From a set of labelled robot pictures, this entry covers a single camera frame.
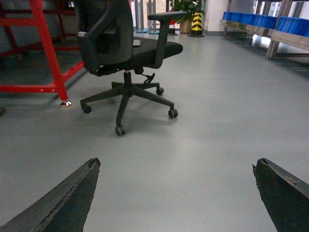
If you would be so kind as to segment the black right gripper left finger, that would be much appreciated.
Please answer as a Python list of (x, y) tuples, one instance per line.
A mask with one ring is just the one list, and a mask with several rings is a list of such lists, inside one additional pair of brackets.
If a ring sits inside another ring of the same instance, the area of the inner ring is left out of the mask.
[(90, 159), (56, 187), (0, 227), (2, 232), (82, 232), (98, 181)]

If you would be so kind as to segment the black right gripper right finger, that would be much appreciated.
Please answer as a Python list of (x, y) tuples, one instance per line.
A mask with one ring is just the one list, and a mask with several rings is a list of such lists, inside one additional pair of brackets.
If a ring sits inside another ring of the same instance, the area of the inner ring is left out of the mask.
[(266, 158), (253, 165), (253, 175), (276, 230), (307, 232), (309, 185)]

